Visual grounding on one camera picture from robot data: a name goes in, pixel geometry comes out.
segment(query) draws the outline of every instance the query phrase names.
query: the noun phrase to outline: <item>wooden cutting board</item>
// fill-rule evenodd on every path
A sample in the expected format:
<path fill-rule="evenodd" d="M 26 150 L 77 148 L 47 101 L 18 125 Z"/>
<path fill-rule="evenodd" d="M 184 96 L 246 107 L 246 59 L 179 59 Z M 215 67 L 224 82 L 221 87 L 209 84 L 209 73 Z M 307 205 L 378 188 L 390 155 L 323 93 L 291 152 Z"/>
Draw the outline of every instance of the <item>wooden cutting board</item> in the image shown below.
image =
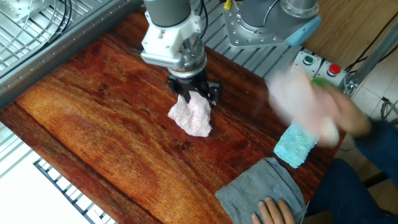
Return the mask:
<path fill-rule="evenodd" d="M 274 156 L 287 127 L 263 79 L 206 49 L 223 95 L 210 136 L 188 136 L 167 117 L 177 101 L 167 69 L 129 50 L 147 26 L 142 11 L 132 13 L 0 111 L 0 121 L 118 223 L 231 223 L 215 192 Z M 298 169 L 280 161 L 306 202 L 335 152 L 314 149 Z"/>

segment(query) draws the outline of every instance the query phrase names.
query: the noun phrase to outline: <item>green button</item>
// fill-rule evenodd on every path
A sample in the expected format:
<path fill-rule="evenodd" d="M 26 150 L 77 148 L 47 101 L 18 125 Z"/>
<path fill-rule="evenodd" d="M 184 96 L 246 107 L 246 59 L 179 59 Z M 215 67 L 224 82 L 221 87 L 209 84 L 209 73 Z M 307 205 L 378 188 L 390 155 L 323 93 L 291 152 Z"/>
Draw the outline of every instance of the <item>green button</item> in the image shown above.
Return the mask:
<path fill-rule="evenodd" d="M 306 65 L 311 65 L 311 64 L 313 63 L 313 58 L 310 57 L 310 56 L 305 56 L 303 62 L 304 62 L 304 64 L 306 64 Z"/>

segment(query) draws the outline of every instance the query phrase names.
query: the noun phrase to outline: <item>wooden board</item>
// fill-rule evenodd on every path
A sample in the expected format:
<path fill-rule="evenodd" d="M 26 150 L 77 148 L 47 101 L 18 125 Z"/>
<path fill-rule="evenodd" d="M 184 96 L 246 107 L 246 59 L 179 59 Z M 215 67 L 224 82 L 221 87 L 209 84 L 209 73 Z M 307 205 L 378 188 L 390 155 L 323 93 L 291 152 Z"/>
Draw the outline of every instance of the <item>wooden board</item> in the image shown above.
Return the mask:
<path fill-rule="evenodd" d="M 118 223 L 231 223 L 215 192 L 274 156 L 285 131 L 264 80 L 206 49 L 222 82 L 208 138 L 167 117 L 168 72 L 129 50 L 147 30 L 135 12 L 0 111 L 0 121 Z M 336 149 L 285 166 L 308 202 Z"/>
<path fill-rule="evenodd" d="M 395 0 L 318 0 L 318 3 L 322 23 L 303 46 L 344 67 L 361 55 L 398 11 L 398 1 Z"/>

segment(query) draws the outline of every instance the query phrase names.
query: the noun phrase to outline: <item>gray cloth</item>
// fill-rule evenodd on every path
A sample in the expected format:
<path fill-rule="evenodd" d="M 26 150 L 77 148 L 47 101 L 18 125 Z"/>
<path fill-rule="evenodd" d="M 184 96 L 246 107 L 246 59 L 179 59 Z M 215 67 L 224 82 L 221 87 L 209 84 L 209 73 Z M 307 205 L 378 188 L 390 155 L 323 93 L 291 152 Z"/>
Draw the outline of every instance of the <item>gray cloth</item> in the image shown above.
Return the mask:
<path fill-rule="evenodd" d="M 286 201 L 296 223 L 307 211 L 304 197 L 293 178 L 275 158 L 260 160 L 227 186 L 216 192 L 235 224 L 252 224 L 251 214 L 260 214 L 258 203 L 266 197 Z"/>

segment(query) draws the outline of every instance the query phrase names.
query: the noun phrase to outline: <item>yellow component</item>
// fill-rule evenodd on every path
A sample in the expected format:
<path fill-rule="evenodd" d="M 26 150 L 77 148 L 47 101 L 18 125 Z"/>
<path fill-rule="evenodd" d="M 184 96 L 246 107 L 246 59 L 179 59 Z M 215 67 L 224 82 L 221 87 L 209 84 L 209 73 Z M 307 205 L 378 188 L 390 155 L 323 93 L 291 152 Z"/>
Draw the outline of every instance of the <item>yellow component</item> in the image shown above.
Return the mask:
<path fill-rule="evenodd" d="M 224 3 L 224 9 L 231 9 L 231 1 L 232 0 L 226 0 Z"/>

